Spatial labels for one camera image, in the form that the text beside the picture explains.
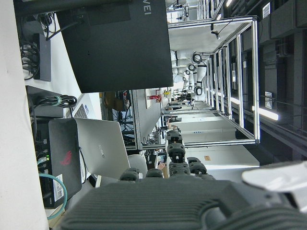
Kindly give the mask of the black ribbed right robot hand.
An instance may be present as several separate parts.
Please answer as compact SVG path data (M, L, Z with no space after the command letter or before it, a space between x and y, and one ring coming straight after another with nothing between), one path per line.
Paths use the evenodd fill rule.
M290 197L216 180L196 158L186 158L182 135L166 135L169 177L126 170L97 188L63 218L61 230L304 230L307 216Z

